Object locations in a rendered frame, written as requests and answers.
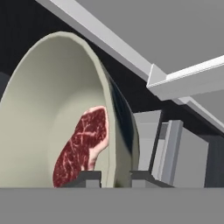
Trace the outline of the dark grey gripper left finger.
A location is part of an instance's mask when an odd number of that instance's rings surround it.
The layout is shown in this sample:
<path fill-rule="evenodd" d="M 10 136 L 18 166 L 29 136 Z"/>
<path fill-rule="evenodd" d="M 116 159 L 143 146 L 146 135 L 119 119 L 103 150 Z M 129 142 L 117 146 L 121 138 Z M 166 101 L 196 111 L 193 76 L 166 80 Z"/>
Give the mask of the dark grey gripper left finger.
<path fill-rule="evenodd" d="M 101 188 L 102 172 L 101 171 L 81 171 L 77 179 L 63 185 L 66 188 Z"/>

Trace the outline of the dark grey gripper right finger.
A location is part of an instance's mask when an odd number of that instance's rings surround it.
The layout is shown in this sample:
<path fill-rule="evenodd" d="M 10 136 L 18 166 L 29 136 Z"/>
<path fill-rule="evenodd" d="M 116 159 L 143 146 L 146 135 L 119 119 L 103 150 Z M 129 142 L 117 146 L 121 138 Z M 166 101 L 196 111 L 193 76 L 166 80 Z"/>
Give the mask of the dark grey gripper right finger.
<path fill-rule="evenodd" d="M 149 171 L 131 171 L 129 176 L 132 188 L 172 188 L 172 185 L 154 179 Z"/>

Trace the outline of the pale green bowl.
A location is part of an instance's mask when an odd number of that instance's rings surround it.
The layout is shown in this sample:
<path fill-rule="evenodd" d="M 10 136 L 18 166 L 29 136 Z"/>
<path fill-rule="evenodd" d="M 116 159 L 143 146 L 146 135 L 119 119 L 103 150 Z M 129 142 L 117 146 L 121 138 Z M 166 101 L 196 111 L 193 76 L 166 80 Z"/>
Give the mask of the pale green bowl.
<path fill-rule="evenodd" d="M 138 167 L 135 118 L 88 43 L 58 31 L 17 65 L 0 100 L 0 187 L 51 187 L 53 170 L 85 111 L 108 112 L 108 147 L 95 162 L 104 187 L 130 186 Z"/>

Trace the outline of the grey fridge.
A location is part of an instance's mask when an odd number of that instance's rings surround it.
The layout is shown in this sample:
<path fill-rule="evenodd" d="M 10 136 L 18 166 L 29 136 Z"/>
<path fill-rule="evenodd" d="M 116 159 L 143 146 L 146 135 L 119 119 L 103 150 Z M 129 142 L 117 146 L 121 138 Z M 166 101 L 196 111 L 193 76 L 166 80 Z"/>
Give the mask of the grey fridge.
<path fill-rule="evenodd" d="M 43 37 L 71 32 L 84 39 L 106 68 L 135 118 L 135 171 L 175 188 L 224 187 L 224 136 L 196 115 L 161 102 L 128 68 L 55 17 L 36 0 L 0 0 L 0 100 L 20 60 Z"/>

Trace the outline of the white fridge door shelf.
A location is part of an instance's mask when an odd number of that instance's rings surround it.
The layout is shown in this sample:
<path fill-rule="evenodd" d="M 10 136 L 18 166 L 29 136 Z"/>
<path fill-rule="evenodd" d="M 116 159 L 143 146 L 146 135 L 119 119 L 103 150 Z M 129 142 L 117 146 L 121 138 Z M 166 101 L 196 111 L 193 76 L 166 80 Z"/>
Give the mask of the white fridge door shelf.
<path fill-rule="evenodd" d="M 170 74 L 152 65 L 147 88 L 161 101 L 224 89 L 224 55 Z"/>

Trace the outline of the raw red marbled steak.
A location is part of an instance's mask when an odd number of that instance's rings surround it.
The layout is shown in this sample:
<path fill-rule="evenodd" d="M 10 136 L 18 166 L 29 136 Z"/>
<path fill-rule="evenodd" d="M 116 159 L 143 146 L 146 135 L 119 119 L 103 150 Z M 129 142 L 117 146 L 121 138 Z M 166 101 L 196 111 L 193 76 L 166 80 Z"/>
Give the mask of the raw red marbled steak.
<path fill-rule="evenodd" d="M 55 163 L 54 187 L 76 180 L 82 171 L 92 171 L 99 154 L 109 146 L 109 118 L 105 106 L 88 109 L 78 121 Z"/>

